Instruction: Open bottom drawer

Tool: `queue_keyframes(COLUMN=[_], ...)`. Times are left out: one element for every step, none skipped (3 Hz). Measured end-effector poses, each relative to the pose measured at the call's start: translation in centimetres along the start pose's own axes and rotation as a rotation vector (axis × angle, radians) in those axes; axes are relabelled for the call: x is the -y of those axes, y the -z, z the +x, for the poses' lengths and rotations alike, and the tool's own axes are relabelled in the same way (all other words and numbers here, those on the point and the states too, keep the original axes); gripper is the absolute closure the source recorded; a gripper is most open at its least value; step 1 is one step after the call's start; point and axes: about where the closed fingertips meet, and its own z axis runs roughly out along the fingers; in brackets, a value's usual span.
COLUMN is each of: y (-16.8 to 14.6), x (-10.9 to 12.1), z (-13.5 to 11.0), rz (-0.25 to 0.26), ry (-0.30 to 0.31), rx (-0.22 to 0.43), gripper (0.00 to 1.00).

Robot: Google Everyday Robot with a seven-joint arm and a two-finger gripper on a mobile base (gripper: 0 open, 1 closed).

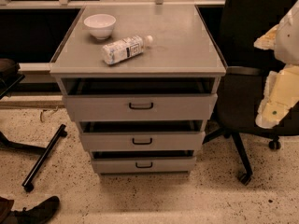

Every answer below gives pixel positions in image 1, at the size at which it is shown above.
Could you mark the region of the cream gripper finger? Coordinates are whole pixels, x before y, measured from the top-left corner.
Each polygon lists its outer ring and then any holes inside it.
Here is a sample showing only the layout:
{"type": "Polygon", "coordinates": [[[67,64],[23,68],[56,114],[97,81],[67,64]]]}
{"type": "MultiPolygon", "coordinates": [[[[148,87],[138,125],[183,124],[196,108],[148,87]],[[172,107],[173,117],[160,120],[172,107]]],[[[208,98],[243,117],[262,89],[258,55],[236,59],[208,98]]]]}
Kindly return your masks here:
{"type": "Polygon", "coordinates": [[[276,44],[276,34],[277,34],[278,25],[273,26],[268,30],[264,35],[260,36],[253,43],[253,46],[257,49],[274,49],[276,44]]]}
{"type": "Polygon", "coordinates": [[[278,73],[269,73],[255,122],[261,128],[272,129],[298,102],[299,67],[287,64],[278,73]]]}

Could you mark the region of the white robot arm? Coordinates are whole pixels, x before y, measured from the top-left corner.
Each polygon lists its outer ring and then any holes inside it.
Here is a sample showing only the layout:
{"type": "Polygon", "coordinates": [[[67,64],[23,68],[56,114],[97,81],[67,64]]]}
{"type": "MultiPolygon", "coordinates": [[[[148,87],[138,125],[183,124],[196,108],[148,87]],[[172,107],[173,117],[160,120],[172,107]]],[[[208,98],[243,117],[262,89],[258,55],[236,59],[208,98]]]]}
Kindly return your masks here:
{"type": "Polygon", "coordinates": [[[254,47],[273,50],[275,58],[285,64],[278,73],[269,73],[255,120],[259,127],[272,129],[299,101],[299,1],[254,47]]]}

